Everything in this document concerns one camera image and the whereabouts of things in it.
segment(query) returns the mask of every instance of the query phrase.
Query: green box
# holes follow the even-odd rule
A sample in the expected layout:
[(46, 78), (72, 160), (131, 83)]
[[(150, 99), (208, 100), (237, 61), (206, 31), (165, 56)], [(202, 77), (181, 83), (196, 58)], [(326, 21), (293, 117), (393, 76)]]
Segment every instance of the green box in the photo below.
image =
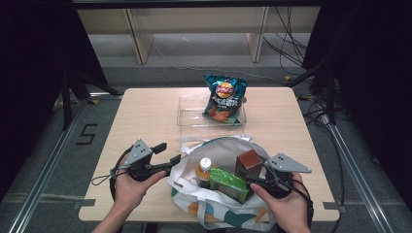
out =
[(246, 181), (215, 167), (210, 170), (210, 189), (218, 190), (241, 204), (246, 202), (249, 193)]

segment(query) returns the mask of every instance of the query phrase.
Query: bottle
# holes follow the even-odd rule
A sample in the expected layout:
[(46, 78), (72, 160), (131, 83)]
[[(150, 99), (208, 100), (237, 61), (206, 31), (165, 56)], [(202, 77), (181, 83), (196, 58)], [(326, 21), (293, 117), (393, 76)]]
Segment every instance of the bottle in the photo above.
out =
[(210, 169), (212, 168), (212, 160), (204, 157), (196, 166), (196, 180), (197, 185), (204, 188), (210, 188)]

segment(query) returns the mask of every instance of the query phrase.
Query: white bottle cap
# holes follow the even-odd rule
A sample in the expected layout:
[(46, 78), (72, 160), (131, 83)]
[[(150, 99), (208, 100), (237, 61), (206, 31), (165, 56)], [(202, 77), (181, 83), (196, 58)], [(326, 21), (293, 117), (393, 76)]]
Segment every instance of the white bottle cap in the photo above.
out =
[(203, 171), (209, 171), (211, 167), (212, 160), (210, 160), (210, 158), (205, 157), (200, 160), (200, 169), (202, 169)]

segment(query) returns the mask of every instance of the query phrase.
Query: chip bag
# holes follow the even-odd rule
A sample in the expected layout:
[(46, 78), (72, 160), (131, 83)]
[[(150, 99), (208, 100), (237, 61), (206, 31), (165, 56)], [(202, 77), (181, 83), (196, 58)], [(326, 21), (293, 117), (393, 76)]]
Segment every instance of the chip bag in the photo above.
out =
[(204, 115), (222, 123), (239, 123), (240, 107), (248, 82), (225, 76), (205, 75), (204, 78), (211, 92)]

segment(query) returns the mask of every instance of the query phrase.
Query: hand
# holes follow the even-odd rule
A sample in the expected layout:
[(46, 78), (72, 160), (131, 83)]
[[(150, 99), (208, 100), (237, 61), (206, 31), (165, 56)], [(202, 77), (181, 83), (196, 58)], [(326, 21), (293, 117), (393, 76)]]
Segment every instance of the hand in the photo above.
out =
[[(120, 166), (124, 164), (126, 158), (127, 156), (121, 161)], [(143, 182), (136, 182), (125, 169), (118, 170), (115, 204), (113, 204), (106, 217), (94, 228), (93, 232), (117, 232), (130, 213), (140, 205), (148, 189), (165, 175), (166, 172), (162, 171)]]
[[(292, 178), (302, 182), (302, 177), (298, 173), (293, 173)], [(300, 183), (294, 183), (294, 187), (307, 194)], [(276, 199), (255, 183), (251, 184), (251, 189), (267, 204), (278, 225), (286, 232), (310, 232), (307, 222), (307, 203), (298, 193), (292, 191), (287, 197)]]

